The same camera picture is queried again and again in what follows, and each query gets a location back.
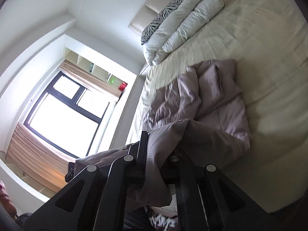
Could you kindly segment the lilac puffer jacket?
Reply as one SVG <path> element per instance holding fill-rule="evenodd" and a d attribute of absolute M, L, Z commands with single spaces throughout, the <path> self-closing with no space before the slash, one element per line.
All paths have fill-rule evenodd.
<path fill-rule="evenodd" d="M 128 205 L 165 207 L 172 192 L 160 170 L 176 153 L 197 166 L 223 168 L 250 148 L 250 129 L 233 59 L 206 60 L 187 66 L 157 89 L 142 116 L 148 133 L 145 183 L 132 186 Z"/>

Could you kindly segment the red box on shelf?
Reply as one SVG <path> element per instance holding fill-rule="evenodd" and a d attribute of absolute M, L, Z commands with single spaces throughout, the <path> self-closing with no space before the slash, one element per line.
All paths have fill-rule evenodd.
<path fill-rule="evenodd" d="M 119 90 L 124 91 L 125 88 L 127 87 L 127 85 L 128 85 L 128 83 L 122 82 L 122 83 L 120 84 L 120 86 L 119 86 Z"/>

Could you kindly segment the beige roman blind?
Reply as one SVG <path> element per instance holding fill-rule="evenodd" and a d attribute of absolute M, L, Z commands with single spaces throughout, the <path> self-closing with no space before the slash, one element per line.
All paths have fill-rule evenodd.
<path fill-rule="evenodd" d="M 112 87 L 110 84 L 84 71 L 69 60 L 64 60 L 60 64 L 59 69 L 61 69 L 61 71 L 66 75 L 77 79 L 87 89 L 99 91 L 101 93 L 106 92 L 110 94 L 115 101 L 117 101 L 121 97 L 121 90 Z"/>

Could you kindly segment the zebra print pillow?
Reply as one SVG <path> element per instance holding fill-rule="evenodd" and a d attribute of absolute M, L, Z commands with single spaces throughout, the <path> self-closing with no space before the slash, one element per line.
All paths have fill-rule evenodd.
<path fill-rule="evenodd" d="M 159 28 L 163 21 L 171 14 L 173 11 L 182 4 L 183 0 L 172 0 L 159 14 L 152 20 L 148 26 L 141 33 L 141 45 L 148 42 L 153 33 Z"/>

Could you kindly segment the white pillow far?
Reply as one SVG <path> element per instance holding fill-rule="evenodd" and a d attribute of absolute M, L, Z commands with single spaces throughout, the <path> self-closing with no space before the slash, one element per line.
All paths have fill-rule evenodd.
<path fill-rule="evenodd" d="M 147 64 L 152 64 L 156 52 L 167 39 L 175 33 L 181 22 L 192 12 L 202 0 L 183 0 L 179 7 L 171 12 L 144 44 L 144 57 Z"/>

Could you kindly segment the white pillow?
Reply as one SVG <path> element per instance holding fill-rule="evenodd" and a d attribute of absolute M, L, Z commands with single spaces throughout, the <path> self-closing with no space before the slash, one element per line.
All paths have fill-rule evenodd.
<path fill-rule="evenodd" d="M 171 52 L 178 49 L 201 27 L 207 24 L 224 8 L 223 0 L 202 0 L 195 9 L 181 22 L 163 46 L 156 52 L 152 64 L 157 66 Z"/>
<path fill-rule="evenodd" d="M 181 22 L 192 12 L 202 0 L 183 0 L 179 7 L 171 12 L 144 44 L 144 57 L 147 64 L 152 64 L 156 52 L 167 39 L 175 33 Z"/>

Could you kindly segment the white pillow near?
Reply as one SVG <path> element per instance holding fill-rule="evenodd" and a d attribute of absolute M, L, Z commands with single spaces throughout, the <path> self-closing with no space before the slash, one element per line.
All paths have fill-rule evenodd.
<path fill-rule="evenodd" d="M 223 0 L 202 0 L 195 9 L 181 22 L 163 46 L 156 52 L 152 64 L 157 66 L 171 52 L 178 49 L 201 27 L 207 24 L 224 8 Z"/>

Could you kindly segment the beige bed cover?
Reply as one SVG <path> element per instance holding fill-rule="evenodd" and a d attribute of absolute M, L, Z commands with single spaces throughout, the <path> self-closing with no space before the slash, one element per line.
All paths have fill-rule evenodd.
<path fill-rule="evenodd" d="M 138 139 L 155 90 L 208 59 L 236 60 L 251 130 L 248 152 L 224 173 L 267 212 L 307 189 L 307 22 L 294 0 L 223 0 L 224 9 L 150 67 L 128 133 Z"/>

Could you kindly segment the cream wall shelf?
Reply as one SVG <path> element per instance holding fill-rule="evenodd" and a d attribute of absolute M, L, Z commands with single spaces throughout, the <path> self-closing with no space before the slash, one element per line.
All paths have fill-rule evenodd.
<path fill-rule="evenodd" d="M 91 61 L 85 59 L 81 55 L 75 53 L 74 51 L 72 51 L 71 49 L 68 49 L 66 47 L 64 48 L 64 57 L 65 57 L 66 60 L 72 62 L 75 65 L 77 65 L 82 70 L 86 71 L 87 73 L 92 74 L 96 78 L 98 78 L 98 79 L 100 79 L 100 80 L 102 80 L 106 83 L 108 83 L 111 76 L 115 76 L 115 75 L 111 74 L 110 72 L 102 69 L 98 65 L 92 63 Z M 116 78 L 117 78 L 117 82 L 115 84 L 112 84 L 112 85 L 109 84 L 109 83 L 108 84 L 111 85 L 112 87 L 119 89 L 120 84 L 124 81 L 119 79 L 118 77 L 116 77 Z"/>

